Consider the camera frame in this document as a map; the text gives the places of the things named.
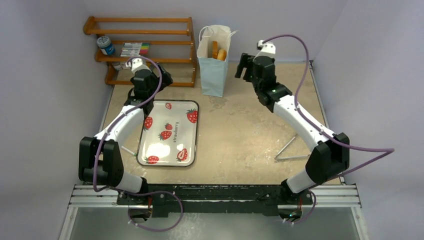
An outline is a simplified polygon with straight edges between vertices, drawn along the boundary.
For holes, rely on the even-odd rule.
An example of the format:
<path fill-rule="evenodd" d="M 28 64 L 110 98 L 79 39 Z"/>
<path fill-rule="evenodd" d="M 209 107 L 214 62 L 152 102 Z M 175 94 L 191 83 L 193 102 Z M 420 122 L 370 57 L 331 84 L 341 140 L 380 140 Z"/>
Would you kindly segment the white blue paper bag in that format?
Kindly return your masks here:
<path fill-rule="evenodd" d="M 222 97 L 228 73 L 228 57 L 220 60 L 213 57 L 213 43 L 217 49 L 229 52 L 231 37 L 236 33 L 225 25 L 203 27 L 198 35 L 199 44 L 196 56 L 200 69 L 201 93 L 212 97 Z"/>

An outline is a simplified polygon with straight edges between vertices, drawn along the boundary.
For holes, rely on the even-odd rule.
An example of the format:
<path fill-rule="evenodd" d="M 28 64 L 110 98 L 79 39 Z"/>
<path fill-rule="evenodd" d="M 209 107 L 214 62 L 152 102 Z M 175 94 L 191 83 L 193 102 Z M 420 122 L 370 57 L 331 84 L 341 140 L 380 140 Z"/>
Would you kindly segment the strawberry pattern tray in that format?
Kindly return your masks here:
<path fill-rule="evenodd" d="M 199 104 L 156 99 L 144 120 L 137 162 L 151 167 L 188 167 L 196 158 Z"/>

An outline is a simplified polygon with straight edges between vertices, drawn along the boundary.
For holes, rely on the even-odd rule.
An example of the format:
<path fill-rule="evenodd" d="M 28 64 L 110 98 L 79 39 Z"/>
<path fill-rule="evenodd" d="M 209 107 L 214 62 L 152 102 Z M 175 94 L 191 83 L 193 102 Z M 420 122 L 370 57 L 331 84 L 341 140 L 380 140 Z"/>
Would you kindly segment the metal tongs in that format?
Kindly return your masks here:
<path fill-rule="evenodd" d="M 288 149 L 290 146 L 295 142 L 295 140 L 298 138 L 298 135 L 294 135 L 274 156 L 275 162 L 284 162 L 284 161 L 297 161 L 301 159 L 307 159 L 310 157 L 310 153 L 308 154 L 291 154 L 289 155 Z"/>

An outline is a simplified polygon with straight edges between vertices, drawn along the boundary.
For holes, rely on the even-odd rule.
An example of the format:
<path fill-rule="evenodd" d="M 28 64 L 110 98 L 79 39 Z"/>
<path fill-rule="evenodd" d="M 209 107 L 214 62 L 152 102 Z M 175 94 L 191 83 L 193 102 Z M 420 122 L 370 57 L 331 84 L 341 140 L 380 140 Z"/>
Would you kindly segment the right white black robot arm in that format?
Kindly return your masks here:
<path fill-rule="evenodd" d="M 322 126 L 301 105 L 295 104 L 292 92 L 277 82 L 274 59 L 242 53 L 236 78 L 251 82 L 258 101 L 284 119 L 303 139 L 311 153 L 303 170 L 281 183 L 280 196 L 288 204 L 300 198 L 301 192 L 321 185 L 350 165 L 350 151 L 335 143 L 349 144 L 346 134 L 335 134 Z"/>

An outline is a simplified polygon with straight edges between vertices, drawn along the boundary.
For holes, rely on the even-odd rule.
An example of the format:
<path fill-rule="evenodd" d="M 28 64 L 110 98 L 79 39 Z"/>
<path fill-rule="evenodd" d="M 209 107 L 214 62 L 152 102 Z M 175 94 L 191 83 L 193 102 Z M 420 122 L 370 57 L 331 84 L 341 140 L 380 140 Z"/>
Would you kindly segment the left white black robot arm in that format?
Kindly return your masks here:
<path fill-rule="evenodd" d="M 157 73 L 143 63 L 131 63 L 133 88 L 121 112 L 104 130 L 93 137 L 83 137 L 79 143 L 78 178 L 94 187 L 103 185 L 125 191 L 138 205 L 149 199 L 148 183 L 144 177 L 125 171 L 121 146 L 149 116 L 155 95 L 173 83 L 171 75 L 159 63 L 153 66 Z"/>

